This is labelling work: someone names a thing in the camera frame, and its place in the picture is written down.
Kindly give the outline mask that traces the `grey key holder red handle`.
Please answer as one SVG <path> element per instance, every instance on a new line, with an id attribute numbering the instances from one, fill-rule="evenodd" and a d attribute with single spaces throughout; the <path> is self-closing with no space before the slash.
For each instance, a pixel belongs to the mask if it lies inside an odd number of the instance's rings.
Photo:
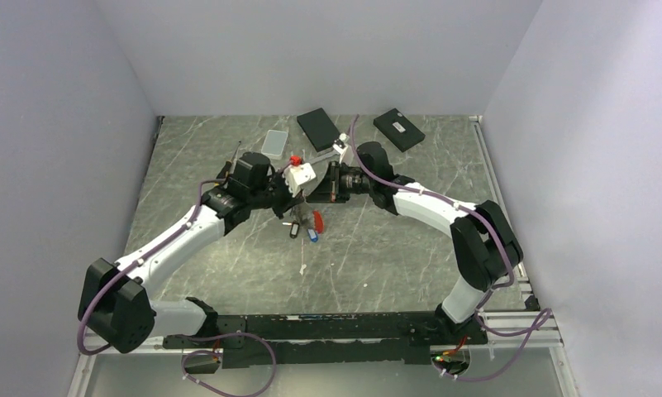
<path id="1" fill-rule="evenodd" d="M 312 208 L 308 203 L 300 203 L 291 209 L 292 218 L 301 227 L 312 229 L 317 234 L 325 231 L 325 225 L 319 211 Z"/>

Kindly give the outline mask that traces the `blue key tag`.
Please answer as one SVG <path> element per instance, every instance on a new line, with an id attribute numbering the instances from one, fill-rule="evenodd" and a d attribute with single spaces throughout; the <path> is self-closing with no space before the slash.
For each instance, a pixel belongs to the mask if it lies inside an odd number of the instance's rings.
<path id="1" fill-rule="evenodd" d="M 311 242 L 317 242 L 318 241 L 318 235 L 317 235 L 317 232 L 314 229 L 307 229 L 307 235 L 308 235 L 309 240 Z"/>

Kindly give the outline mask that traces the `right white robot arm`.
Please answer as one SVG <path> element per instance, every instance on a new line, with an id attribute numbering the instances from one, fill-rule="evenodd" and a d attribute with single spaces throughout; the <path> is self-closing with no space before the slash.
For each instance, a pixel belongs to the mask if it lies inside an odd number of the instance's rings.
<path id="1" fill-rule="evenodd" d="M 455 343 L 468 330 L 467 321 L 503 277 L 511 277 L 523 250 L 502 208 L 492 200 L 461 202 L 426 189 L 394 172 L 386 150 L 376 141 L 358 146 L 359 166 L 329 163 L 309 203 L 345 203 L 367 194 L 378 208 L 422 222 L 448 236 L 460 276 L 438 306 L 436 334 Z"/>

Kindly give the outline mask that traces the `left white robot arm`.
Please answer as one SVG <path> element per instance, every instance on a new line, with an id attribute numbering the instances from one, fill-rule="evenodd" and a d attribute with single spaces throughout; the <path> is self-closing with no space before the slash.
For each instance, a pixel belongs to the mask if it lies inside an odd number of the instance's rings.
<path id="1" fill-rule="evenodd" d="M 114 263 L 100 258 L 88 267 L 79 303 L 79 352 L 128 353 L 150 337 L 171 335 L 184 335 L 196 347 L 211 345 L 218 333 L 214 308 L 196 298 L 154 301 L 151 293 L 253 211 L 270 209 L 282 218 L 302 203 L 302 188 L 315 177 L 312 165 L 295 155 L 278 169 L 259 152 L 227 161 L 214 179 L 198 185 L 194 205 L 175 224 Z"/>

